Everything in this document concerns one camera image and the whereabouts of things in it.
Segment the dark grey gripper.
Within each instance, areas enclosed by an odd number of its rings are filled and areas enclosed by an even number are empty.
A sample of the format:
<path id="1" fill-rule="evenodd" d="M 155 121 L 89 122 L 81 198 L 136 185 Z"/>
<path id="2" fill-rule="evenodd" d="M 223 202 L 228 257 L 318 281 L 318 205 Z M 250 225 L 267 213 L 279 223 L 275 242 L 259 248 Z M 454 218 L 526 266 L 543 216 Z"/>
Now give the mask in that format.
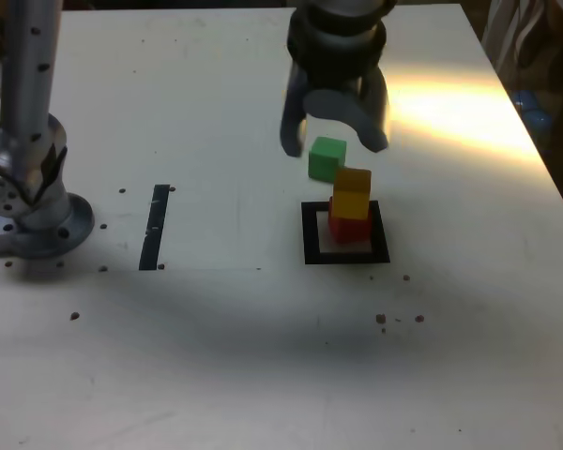
<path id="1" fill-rule="evenodd" d="M 302 154 L 307 114 L 349 126 L 373 153 L 388 148 L 388 90 L 379 61 L 379 54 L 292 56 L 280 129 L 287 156 Z"/>

